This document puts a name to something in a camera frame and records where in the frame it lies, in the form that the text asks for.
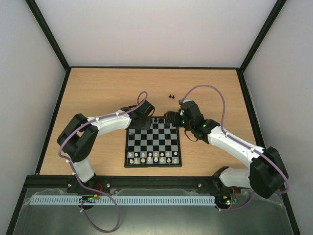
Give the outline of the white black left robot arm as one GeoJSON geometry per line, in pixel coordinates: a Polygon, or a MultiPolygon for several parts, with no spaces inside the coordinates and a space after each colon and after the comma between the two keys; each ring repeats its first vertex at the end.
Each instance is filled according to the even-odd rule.
{"type": "Polygon", "coordinates": [[[69,161],[79,180],[86,183],[95,175],[89,154],[96,138],[120,129],[148,130],[154,111],[155,107],[144,100],[138,105],[123,107],[100,117],[76,114],[57,138],[59,152],[65,153],[61,157],[69,161]]]}

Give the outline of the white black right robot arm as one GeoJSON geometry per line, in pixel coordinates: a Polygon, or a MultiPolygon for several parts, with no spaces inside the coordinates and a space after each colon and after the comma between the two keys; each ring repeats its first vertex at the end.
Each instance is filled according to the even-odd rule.
{"type": "Polygon", "coordinates": [[[166,112],[164,118],[167,124],[190,131],[197,140],[222,149],[245,165],[244,169],[221,168],[213,180],[217,191],[250,188],[259,196],[270,198],[288,178],[275,148],[264,149],[231,135],[220,123],[205,119],[192,100],[183,102],[178,112],[166,112]]]}

